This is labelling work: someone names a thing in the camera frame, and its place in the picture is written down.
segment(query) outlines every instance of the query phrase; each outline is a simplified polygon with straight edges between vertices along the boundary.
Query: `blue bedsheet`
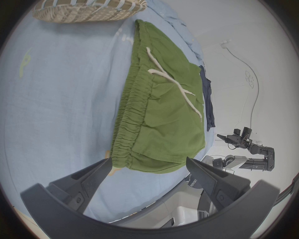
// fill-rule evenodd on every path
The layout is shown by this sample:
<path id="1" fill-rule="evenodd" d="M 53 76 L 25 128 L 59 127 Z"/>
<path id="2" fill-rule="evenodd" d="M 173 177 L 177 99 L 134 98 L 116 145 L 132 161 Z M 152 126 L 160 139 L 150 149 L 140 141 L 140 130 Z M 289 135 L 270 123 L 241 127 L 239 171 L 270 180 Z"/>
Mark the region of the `blue bedsheet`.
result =
<path id="1" fill-rule="evenodd" d="M 20 192 L 87 167 L 110 149 L 137 18 L 162 30 L 190 62 L 202 64 L 184 32 L 151 9 L 159 3 L 150 1 L 144 12 L 117 22 L 52 24 L 29 14 L 12 34 L 0 57 L 0 182 L 23 213 L 29 215 Z M 213 130 L 205 137 L 197 159 L 212 146 Z M 187 174 L 185 167 L 170 174 L 123 168 L 103 181 L 84 214 L 104 222 L 120 219 Z"/>

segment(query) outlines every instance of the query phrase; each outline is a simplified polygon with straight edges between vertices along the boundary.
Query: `folded clothing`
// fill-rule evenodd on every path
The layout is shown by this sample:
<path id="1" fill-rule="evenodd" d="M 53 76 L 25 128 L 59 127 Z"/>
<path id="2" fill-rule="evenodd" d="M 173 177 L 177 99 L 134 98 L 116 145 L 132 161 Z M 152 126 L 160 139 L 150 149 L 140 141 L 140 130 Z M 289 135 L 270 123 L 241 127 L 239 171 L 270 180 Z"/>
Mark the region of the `folded clothing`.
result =
<path id="1" fill-rule="evenodd" d="M 180 87 L 149 70 L 161 68 L 177 81 L 188 101 L 204 117 L 200 68 L 149 22 L 135 22 L 132 63 L 124 86 L 113 133 L 114 167 L 169 173 L 205 147 L 204 120 L 183 97 Z"/>
<path id="2" fill-rule="evenodd" d="M 202 78 L 202 91 L 204 94 L 205 104 L 206 104 L 205 106 L 206 106 L 206 117 L 207 117 L 207 131 L 209 132 L 210 128 L 215 127 L 215 118 L 213 113 L 213 105 L 211 101 L 211 94 L 212 94 L 211 81 L 205 77 L 204 67 L 201 65 L 200 68 L 201 68 L 200 76 Z"/>

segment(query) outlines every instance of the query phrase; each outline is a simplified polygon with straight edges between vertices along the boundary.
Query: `wicker basket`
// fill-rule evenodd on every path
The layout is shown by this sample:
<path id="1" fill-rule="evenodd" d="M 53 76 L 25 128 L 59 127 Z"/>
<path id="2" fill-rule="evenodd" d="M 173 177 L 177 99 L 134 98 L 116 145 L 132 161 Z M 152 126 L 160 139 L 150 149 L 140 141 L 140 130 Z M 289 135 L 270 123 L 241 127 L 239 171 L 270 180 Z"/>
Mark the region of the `wicker basket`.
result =
<path id="1" fill-rule="evenodd" d="M 116 21 L 146 7 L 144 0 L 44 0 L 34 7 L 33 17 L 56 23 Z"/>

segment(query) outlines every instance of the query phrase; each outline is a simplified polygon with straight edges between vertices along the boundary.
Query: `bed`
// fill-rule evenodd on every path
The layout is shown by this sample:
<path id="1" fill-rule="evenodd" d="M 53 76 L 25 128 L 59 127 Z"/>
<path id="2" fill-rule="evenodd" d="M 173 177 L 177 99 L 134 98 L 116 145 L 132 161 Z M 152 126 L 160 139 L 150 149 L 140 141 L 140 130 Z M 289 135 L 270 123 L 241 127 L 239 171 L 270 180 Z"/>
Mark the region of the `bed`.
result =
<path id="1" fill-rule="evenodd" d="M 116 22 L 54 24 L 29 13 L 11 35 L 0 58 L 0 182 L 24 214 L 20 192 L 87 167 L 110 149 L 136 19 L 154 24 L 191 63 L 203 65 L 200 45 L 185 23 L 167 4 L 147 2 L 145 11 Z M 213 129 L 205 140 L 198 160 L 213 144 Z M 103 222 L 121 219 L 187 174 L 186 167 L 168 174 L 114 170 L 84 214 Z"/>

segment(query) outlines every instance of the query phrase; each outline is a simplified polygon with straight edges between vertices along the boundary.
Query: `dark blue garment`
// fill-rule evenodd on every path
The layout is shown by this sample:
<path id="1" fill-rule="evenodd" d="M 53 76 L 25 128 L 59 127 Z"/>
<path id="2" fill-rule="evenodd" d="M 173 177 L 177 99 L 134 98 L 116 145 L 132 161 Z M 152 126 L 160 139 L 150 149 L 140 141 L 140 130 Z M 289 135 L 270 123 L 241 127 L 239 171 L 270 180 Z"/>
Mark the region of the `dark blue garment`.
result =
<path id="1" fill-rule="evenodd" d="M 201 65 L 200 68 L 201 68 L 200 77 L 202 78 L 202 91 L 204 94 L 205 106 L 206 106 L 207 131 L 209 131 L 210 128 L 215 127 L 215 118 L 213 114 L 213 105 L 211 101 L 211 94 L 212 94 L 211 81 L 205 77 L 204 67 Z"/>

